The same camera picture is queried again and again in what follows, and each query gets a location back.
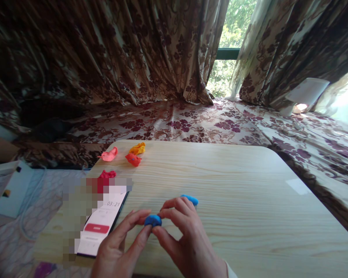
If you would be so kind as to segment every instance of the light wood table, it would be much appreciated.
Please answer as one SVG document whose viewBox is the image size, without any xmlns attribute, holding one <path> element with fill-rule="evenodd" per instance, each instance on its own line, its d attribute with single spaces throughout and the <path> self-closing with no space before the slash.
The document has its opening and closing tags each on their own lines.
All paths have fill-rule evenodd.
<svg viewBox="0 0 348 278">
<path fill-rule="evenodd" d="M 132 178 L 133 191 L 119 222 L 132 209 L 158 213 L 165 200 L 187 194 L 200 203 L 197 212 L 217 254 L 239 278 L 347 277 L 348 233 L 325 206 L 273 151 L 265 147 L 226 144 L 145 141 L 137 168 L 125 159 L 141 141 L 113 143 L 119 154 L 99 160 L 88 174 L 115 170 Z M 169 220 L 163 226 L 180 238 Z M 126 238 L 126 248 L 141 227 Z M 62 209 L 40 235 L 34 256 L 62 261 Z M 92 266 L 92 259 L 76 261 Z M 181 276 L 170 257 L 151 235 L 136 273 Z"/>
</svg>

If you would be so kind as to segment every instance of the green trees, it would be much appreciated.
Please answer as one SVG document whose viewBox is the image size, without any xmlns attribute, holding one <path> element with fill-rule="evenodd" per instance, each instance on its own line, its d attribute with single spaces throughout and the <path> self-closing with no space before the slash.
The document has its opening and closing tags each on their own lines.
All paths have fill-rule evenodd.
<svg viewBox="0 0 348 278">
<path fill-rule="evenodd" d="M 219 48 L 240 48 L 257 0 L 230 0 Z M 215 60 L 206 88 L 215 97 L 229 95 L 235 60 Z"/>
</svg>

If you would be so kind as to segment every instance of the blue play dough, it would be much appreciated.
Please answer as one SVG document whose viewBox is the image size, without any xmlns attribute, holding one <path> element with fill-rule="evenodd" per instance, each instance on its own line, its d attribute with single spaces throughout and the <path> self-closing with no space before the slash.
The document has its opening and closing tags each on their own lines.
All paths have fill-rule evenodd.
<svg viewBox="0 0 348 278">
<path fill-rule="evenodd" d="M 193 205 L 198 205 L 198 200 L 195 197 L 188 195 L 181 195 L 181 197 L 187 197 L 187 199 L 191 201 Z"/>
<path fill-rule="evenodd" d="M 147 216 L 146 220 L 144 221 L 144 226 L 147 226 L 147 225 L 152 225 L 152 228 L 156 227 L 156 226 L 161 226 L 162 221 L 161 221 L 160 216 L 158 216 L 158 215 Z"/>
</svg>

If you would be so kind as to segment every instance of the hand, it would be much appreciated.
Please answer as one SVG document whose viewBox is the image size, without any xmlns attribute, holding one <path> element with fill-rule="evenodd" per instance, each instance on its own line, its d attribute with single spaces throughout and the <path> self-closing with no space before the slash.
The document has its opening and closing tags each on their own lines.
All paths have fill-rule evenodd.
<svg viewBox="0 0 348 278">
<path fill-rule="evenodd" d="M 183 234 L 176 241 L 165 228 L 152 229 L 184 277 L 228 277 L 227 265 L 215 253 L 192 202 L 186 197 L 168 200 L 158 215 L 170 219 Z"/>
<path fill-rule="evenodd" d="M 92 278 L 128 278 L 133 275 L 135 264 L 152 231 L 145 226 L 137 235 L 129 250 L 124 252 L 125 238 L 135 225 L 143 225 L 151 210 L 130 212 L 125 219 L 100 244 L 92 269 Z"/>
</svg>

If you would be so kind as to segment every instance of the smartphone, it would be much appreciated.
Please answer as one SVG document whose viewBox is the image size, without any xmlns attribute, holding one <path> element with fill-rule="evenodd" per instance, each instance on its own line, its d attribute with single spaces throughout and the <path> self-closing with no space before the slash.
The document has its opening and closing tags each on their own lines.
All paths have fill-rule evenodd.
<svg viewBox="0 0 348 278">
<path fill-rule="evenodd" d="M 86 220 L 84 230 L 80 234 L 78 256 L 95 258 L 101 242 L 116 225 L 117 219 L 129 192 L 115 195 L 102 207 L 97 209 Z"/>
</svg>

